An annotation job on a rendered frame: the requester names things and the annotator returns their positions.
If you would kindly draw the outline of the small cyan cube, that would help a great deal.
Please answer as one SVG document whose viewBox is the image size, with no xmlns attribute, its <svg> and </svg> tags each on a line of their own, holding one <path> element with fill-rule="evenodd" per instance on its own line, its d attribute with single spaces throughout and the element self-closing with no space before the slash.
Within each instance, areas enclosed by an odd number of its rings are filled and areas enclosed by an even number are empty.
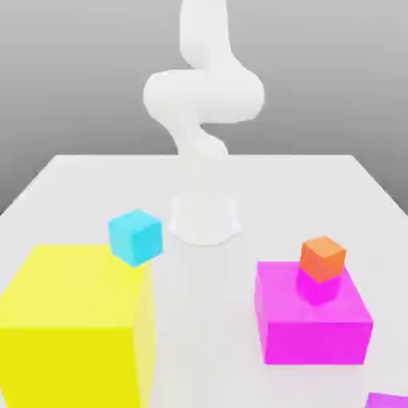
<svg viewBox="0 0 408 408">
<path fill-rule="evenodd" d="M 112 254 L 138 267 L 163 251 L 162 222 L 142 211 L 133 210 L 108 222 Z"/>
</svg>

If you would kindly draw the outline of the small orange cube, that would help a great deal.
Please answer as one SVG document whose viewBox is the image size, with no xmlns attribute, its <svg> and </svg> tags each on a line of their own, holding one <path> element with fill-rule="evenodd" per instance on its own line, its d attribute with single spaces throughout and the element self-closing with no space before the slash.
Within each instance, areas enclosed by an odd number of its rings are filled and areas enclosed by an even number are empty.
<svg viewBox="0 0 408 408">
<path fill-rule="evenodd" d="M 323 283 L 339 277 L 347 250 L 327 236 L 305 241 L 301 247 L 300 268 L 315 282 Z"/>
</svg>

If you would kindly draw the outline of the small purple cube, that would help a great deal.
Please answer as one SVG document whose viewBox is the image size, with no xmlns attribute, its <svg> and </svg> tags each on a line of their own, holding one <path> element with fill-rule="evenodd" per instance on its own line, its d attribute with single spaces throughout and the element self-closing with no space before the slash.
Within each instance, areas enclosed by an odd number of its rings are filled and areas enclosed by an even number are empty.
<svg viewBox="0 0 408 408">
<path fill-rule="evenodd" d="M 369 393 L 364 408 L 408 408 L 408 396 Z"/>
</svg>

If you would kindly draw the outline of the large magenta box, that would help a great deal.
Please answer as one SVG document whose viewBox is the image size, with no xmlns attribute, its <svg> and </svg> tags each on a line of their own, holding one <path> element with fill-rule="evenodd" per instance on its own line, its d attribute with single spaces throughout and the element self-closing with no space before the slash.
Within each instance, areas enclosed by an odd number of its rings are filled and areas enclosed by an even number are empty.
<svg viewBox="0 0 408 408">
<path fill-rule="evenodd" d="M 363 364 L 373 319 L 347 270 L 317 283 L 296 261 L 260 261 L 254 304 L 264 363 Z"/>
</svg>

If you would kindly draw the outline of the large yellow box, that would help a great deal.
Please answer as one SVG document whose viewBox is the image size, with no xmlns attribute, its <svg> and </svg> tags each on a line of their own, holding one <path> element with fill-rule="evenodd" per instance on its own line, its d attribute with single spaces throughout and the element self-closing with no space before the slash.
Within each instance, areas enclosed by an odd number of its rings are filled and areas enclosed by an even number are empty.
<svg viewBox="0 0 408 408">
<path fill-rule="evenodd" d="M 0 296 L 7 408 L 149 408 L 155 357 L 151 264 L 106 245 L 38 245 Z"/>
</svg>

